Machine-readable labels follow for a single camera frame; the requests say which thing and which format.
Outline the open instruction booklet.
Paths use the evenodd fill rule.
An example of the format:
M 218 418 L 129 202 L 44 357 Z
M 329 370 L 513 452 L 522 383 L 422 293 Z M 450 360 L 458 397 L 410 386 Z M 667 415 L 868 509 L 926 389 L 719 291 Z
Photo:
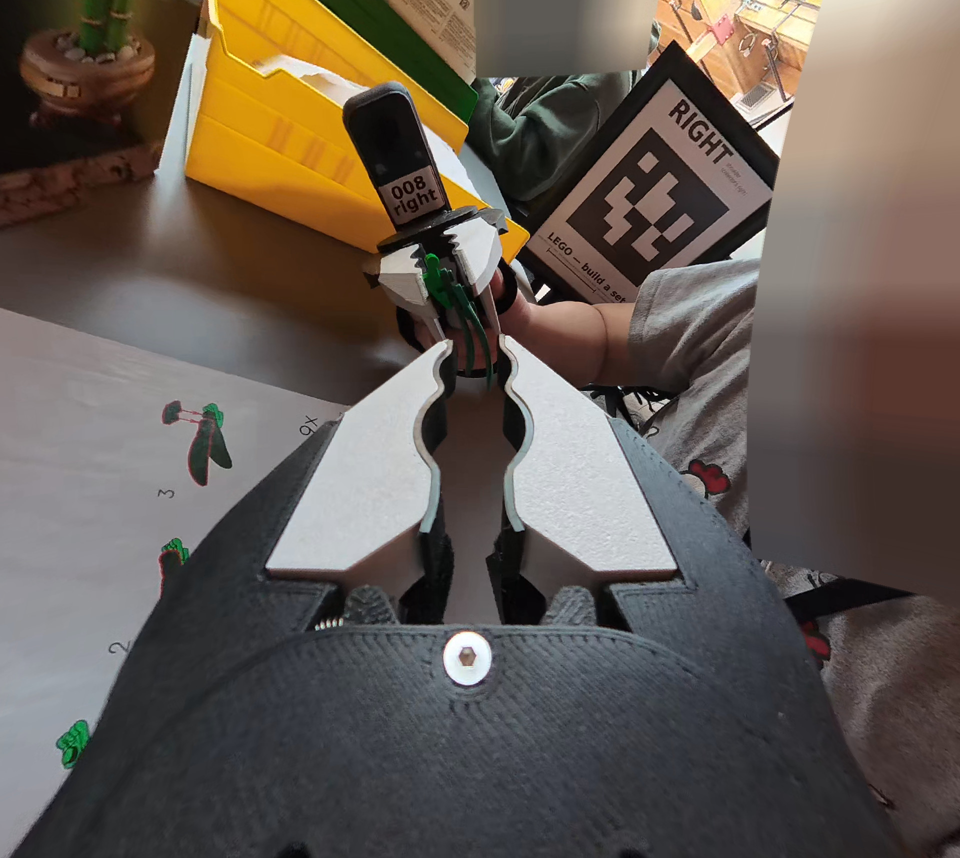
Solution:
M 344 405 L 15 312 L 1 319 L 1 852 L 70 769 L 159 599 L 212 527 Z

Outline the yellow plastic bin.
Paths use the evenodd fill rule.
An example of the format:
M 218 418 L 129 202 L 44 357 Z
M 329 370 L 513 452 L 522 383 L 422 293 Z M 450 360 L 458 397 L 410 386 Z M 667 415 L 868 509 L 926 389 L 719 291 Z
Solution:
M 207 0 L 211 44 L 185 172 L 364 252 L 394 234 L 341 107 L 278 56 L 362 86 L 402 83 L 426 128 L 460 152 L 467 125 L 318 0 Z

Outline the person's right forearm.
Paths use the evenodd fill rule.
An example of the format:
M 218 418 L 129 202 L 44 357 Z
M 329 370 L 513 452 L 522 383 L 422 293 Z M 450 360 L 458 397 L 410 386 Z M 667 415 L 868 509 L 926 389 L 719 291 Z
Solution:
M 603 383 L 745 397 L 760 268 L 753 258 L 653 273 L 629 315 L 626 363 L 610 362 Z

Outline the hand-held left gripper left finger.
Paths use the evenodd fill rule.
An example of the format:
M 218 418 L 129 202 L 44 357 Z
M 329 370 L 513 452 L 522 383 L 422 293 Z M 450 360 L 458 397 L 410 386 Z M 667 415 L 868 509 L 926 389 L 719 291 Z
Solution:
M 453 549 L 434 452 L 456 374 L 455 346 L 441 340 L 345 413 L 266 562 L 270 576 L 378 587 L 401 620 L 443 622 Z

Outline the cork board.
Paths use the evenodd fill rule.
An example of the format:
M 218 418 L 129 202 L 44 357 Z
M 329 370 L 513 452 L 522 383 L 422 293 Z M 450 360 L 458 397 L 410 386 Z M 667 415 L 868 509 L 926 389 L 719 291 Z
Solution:
M 162 142 L 1 175 L 1 228 L 84 204 L 100 188 L 149 179 L 160 166 Z

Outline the green toy leaf piece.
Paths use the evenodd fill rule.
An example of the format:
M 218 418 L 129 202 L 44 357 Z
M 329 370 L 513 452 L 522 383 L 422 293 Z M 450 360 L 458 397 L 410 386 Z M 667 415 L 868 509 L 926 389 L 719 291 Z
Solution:
M 485 329 L 486 320 L 479 308 L 479 299 L 470 296 L 455 272 L 442 265 L 434 253 L 425 256 L 422 279 L 429 298 L 438 307 L 442 326 L 458 333 L 464 374 L 480 375 L 490 389 L 495 378 L 495 357 Z

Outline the black framed marker sign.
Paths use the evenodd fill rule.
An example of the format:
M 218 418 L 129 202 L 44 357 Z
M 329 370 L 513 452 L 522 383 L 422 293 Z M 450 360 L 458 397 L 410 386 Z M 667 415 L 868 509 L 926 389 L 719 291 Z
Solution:
M 527 220 L 557 294 L 632 303 L 655 271 L 727 259 L 766 227 L 779 157 L 677 43 Z

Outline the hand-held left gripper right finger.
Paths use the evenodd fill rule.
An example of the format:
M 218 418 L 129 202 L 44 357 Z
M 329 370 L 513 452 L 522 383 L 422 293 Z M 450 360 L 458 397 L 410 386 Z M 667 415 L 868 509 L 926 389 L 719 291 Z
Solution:
M 487 558 L 500 620 L 539 623 L 562 588 L 671 581 L 677 562 L 612 420 L 511 336 L 499 336 L 501 530 Z

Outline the person's right hand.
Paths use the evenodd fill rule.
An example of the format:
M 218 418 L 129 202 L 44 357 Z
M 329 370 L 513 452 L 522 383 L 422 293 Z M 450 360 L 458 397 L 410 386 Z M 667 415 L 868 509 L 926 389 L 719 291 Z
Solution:
M 500 330 L 576 388 L 624 385 L 631 376 L 632 307 L 561 301 L 541 306 L 518 292 Z

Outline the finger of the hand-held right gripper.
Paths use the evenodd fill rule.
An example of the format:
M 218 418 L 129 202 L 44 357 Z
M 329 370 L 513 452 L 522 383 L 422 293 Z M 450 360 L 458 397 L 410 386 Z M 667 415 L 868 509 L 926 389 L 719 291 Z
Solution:
M 419 255 L 368 255 L 362 272 L 372 288 L 381 287 L 390 301 L 422 323 L 429 335 L 444 335 L 441 314 L 426 286 Z
M 478 298 L 486 315 L 487 327 L 500 333 L 493 291 L 503 257 L 500 241 L 506 232 L 505 215 L 452 215 L 450 242 L 459 280 L 471 298 Z

